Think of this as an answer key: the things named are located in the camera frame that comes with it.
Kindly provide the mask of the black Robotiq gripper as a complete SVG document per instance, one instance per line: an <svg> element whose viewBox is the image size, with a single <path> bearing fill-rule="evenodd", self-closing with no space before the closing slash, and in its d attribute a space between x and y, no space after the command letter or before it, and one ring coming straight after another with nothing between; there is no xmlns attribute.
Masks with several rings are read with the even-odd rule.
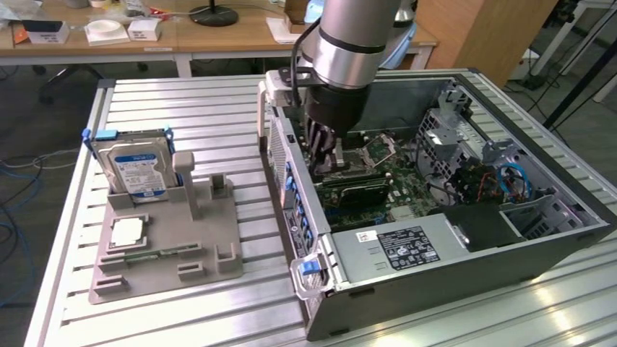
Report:
<svg viewBox="0 0 617 347"><path fill-rule="evenodd" d="M342 89L328 85L308 89L306 135L308 169L330 174L347 168L343 138L362 120L371 87Z"/></svg>

